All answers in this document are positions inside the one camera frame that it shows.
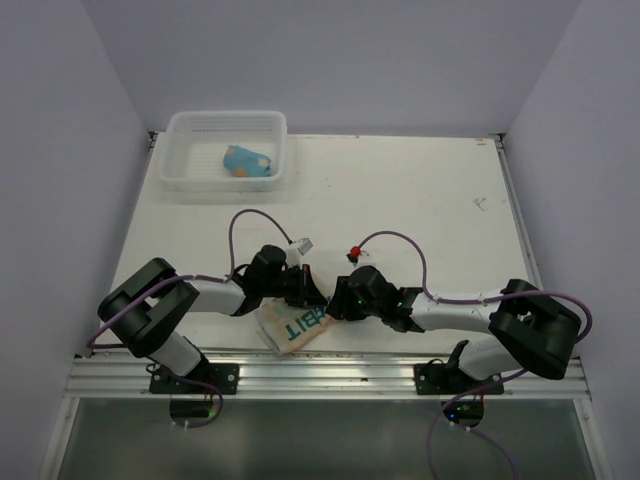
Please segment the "gray wall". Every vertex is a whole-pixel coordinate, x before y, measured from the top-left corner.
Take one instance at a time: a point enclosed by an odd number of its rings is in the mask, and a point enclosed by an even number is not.
[[[545,286],[584,298],[581,354],[618,478],[640,459],[640,2],[584,0],[507,136]]]
[[[0,476],[37,475],[145,160],[82,5],[0,2]]]
[[[83,0],[148,129],[272,108],[294,132],[503,132],[579,0]]]

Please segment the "blue cloth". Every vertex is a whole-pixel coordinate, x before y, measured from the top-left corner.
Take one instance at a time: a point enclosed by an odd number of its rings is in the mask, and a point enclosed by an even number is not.
[[[229,145],[222,161],[236,177],[270,177],[271,159],[238,145]]]

